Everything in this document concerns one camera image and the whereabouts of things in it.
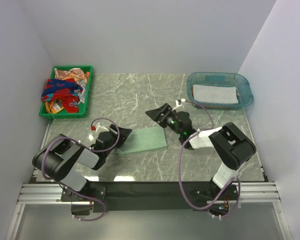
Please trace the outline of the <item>green panda towel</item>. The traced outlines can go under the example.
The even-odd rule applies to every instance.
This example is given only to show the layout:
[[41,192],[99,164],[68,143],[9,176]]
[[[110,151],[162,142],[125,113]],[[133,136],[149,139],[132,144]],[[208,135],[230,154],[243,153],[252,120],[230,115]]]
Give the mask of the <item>green panda towel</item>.
[[164,129],[160,126],[136,129],[124,144],[116,149],[119,156],[128,156],[166,150],[168,148]]

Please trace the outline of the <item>red blue patterned cloth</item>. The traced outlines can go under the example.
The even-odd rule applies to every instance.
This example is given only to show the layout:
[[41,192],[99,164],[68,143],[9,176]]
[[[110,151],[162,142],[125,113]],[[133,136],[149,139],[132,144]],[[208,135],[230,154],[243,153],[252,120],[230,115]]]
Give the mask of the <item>red blue patterned cloth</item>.
[[41,95],[42,102],[60,100],[63,108],[68,113],[79,111],[78,102],[83,88],[77,84],[74,78],[64,80],[51,78],[47,80],[45,89]]

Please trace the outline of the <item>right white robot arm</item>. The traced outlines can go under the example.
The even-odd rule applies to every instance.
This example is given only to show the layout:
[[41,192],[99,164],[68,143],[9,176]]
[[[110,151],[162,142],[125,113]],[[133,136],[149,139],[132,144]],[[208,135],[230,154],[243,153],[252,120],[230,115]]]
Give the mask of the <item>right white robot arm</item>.
[[175,107],[165,103],[145,114],[162,128],[170,128],[178,135],[182,149],[197,150],[213,147],[221,159],[220,167],[210,180],[210,194],[221,200],[228,193],[226,184],[231,184],[240,167],[257,152],[255,144],[232,122],[222,127],[195,129],[190,114],[181,108],[189,100],[178,99]]

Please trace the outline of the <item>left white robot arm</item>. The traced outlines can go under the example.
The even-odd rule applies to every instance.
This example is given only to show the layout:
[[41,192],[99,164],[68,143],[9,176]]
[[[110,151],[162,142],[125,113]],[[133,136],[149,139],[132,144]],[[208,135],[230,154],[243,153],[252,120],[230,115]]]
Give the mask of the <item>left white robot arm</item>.
[[79,163],[95,171],[100,169],[112,151],[110,147],[119,149],[132,132],[130,128],[111,124],[109,130],[100,132],[95,143],[88,148],[59,134],[52,141],[52,147],[47,144],[35,154],[32,165],[54,181],[73,189],[72,194],[79,201],[85,201],[91,194],[90,181],[78,173],[74,165]]

